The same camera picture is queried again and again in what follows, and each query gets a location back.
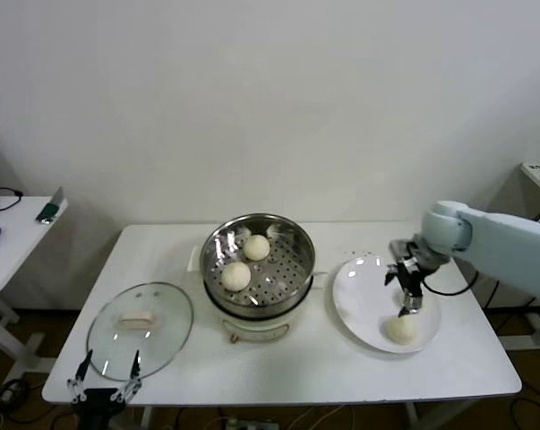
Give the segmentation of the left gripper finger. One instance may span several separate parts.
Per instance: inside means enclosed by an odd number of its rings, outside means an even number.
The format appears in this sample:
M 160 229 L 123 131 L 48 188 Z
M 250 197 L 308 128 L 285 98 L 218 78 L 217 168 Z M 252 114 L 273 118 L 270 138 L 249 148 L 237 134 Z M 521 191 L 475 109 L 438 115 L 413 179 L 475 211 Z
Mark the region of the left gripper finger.
M 111 400 L 131 400 L 141 388 L 140 351 L 137 350 L 129 378 L 110 396 Z
M 72 401 L 85 401 L 87 394 L 83 387 L 86 373 L 90 366 L 93 350 L 89 349 L 84 360 L 79 364 L 74 378 L 67 380 L 67 389 L 71 393 Z

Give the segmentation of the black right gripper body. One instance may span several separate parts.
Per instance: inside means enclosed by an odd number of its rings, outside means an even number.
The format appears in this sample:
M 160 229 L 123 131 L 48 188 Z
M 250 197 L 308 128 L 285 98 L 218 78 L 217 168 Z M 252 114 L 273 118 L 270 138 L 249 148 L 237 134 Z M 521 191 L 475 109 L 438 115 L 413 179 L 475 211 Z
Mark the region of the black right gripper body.
M 422 284 L 426 276 L 426 271 L 415 259 L 396 261 L 397 278 L 404 292 L 412 297 L 421 297 Z

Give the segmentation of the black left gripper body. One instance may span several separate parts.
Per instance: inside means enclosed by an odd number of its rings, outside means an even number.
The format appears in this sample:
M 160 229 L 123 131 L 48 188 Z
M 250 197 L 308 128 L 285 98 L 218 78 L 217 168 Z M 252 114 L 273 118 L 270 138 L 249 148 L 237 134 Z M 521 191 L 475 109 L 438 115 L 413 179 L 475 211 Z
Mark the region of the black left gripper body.
M 72 403 L 72 409 L 78 418 L 78 430 L 106 430 L 112 417 L 125 410 L 124 401 L 112 400 L 115 388 L 87 389 L 85 400 Z

